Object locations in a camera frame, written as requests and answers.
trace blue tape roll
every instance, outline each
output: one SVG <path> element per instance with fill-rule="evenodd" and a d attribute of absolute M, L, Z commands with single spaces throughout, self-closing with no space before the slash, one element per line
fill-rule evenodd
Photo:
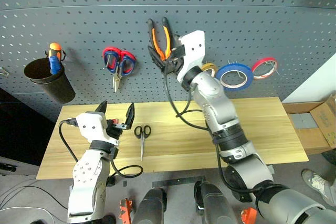
<path fill-rule="evenodd" d="M 227 84 L 227 86 L 232 86 L 232 88 L 231 87 L 226 87 L 225 83 L 222 80 L 223 75 L 225 75 L 228 72 L 232 72 L 232 71 L 239 71 L 246 78 L 241 84 L 238 84 L 238 85 Z M 251 85 L 251 83 L 253 81 L 253 73 L 252 73 L 252 70 L 248 66 L 246 66 L 244 64 L 233 63 L 233 64 L 228 64 L 228 65 L 222 66 L 218 70 L 216 78 L 221 82 L 221 84 L 224 87 L 224 90 L 231 90 L 231 91 L 235 90 L 236 91 L 236 90 L 245 89 L 245 88 L 247 88 L 248 86 Z"/>

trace yellow tape roll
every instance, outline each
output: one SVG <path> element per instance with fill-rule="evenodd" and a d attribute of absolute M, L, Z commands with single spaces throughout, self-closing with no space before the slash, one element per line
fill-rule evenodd
<path fill-rule="evenodd" d="M 218 71 L 218 66 L 213 63 L 206 63 L 201 67 L 202 71 L 207 71 L 212 77 L 215 77 Z"/>

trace wooden table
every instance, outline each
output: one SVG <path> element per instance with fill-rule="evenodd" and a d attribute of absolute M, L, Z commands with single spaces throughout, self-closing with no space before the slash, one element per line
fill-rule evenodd
<path fill-rule="evenodd" d="M 249 140 L 266 164 L 308 161 L 283 106 L 278 98 L 233 99 L 237 113 Z M 106 118 L 125 120 L 130 104 L 108 104 Z M 176 102 L 180 111 L 185 102 Z M 37 179 L 71 178 L 75 161 L 68 153 L 58 134 L 61 120 L 93 111 L 97 105 L 63 106 L 50 138 Z M 194 102 L 191 109 L 197 109 Z M 188 121 L 204 126 L 202 113 L 184 116 Z M 150 125 L 152 134 L 145 141 L 143 161 L 140 161 L 140 141 L 133 129 L 138 125 Z M 89 148 L 87 140 L 77 127 L 63 125 L 62 132 L 75 155 L 80 158 Z M 138 164 L 145 172 L 162 172 L 217 167 L 215 147 L 208 132 L 184 124 L 175 117 L 168 102 L 135 104 L 132 130 L 124 131 L 119 138 L 119 153 L 115 164 L 118 168 Z M 128 173 L 137 170 L 129 169 Z"/>

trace black-handled scissors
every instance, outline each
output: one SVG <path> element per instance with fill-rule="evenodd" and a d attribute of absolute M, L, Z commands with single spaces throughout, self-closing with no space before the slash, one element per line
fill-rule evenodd
<path fill-rule="evenodd" d="M 144 149 L 144 143 L 145 139 L 150 136 L 152 133 L 152 128 L 149 125 L 145 125 L 144 127 L 142 126 L 137 126 L 134 129 L 134 135 L 140 139 L 140 152 L 141 152 L 141 161 L 143 157 L 143 149 Z"/>

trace tape roll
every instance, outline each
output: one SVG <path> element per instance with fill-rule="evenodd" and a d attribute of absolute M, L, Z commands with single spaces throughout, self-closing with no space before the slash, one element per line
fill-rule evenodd
<path fill-rule="evenodd" d="M 207 71 L 212 77 L 215 77 L 218 71 L 218 66 L 213 63 L 206 63 L 201 67 L 202 71 Z"/>
<path fill-rule="evenodd" d="M 230 72 L 239 72 L 244 76 L 244 81 L 237 85 L 230 85 L 224 82 L 224 75 Z M 228 64 L 221 67 L 216 75 L 216 78 L 221 82 L 224 87 L 224 90 L 242 90 L 251 85 L 253 81 L 253 73 L 251 69 L 239 63 Z"/>
<path fill-rule="evenodd" d="M 271 70 L 269 70 L 267 73 L 262 74 L 261 76 L 255 76 L 255 75 L 253 74 L 253 78 L 254 78 L 255 80 L 266 79 L 266 78 L 270 77 L 270 76 L 271 76 L 271 75 L 278 69 L 278 61 L 277 61 L 275 58 L 273 58 L 273 57 L 267 57 L 267 58 L 258 60 L 258 61 L 253 65 L 253 67 L 252 67 L 252 73 L 254 73 L 254 71 L 256 71 L 256 69 L 257 69 L 260 65 L 262 65 L 262 64 L 264 64 L 264 63 L 267 63 L 267 62 L 272 63 L 273 68 L 272 68 Z"/>

